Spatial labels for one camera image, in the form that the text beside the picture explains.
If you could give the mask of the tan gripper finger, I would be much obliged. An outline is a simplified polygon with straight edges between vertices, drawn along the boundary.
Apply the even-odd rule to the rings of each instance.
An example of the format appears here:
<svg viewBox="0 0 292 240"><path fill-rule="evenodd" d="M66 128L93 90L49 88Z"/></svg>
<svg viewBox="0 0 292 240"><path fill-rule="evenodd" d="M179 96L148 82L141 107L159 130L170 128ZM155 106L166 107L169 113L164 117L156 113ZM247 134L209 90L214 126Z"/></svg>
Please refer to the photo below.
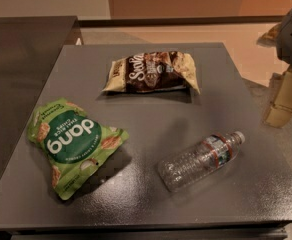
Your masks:
<svg viewBox="0 0 292 240"><path fill-rule="evenodd" d="M269 90L263 122L275 128L282 128L292 118L292 65L282 74L273 74Z"/></svg>

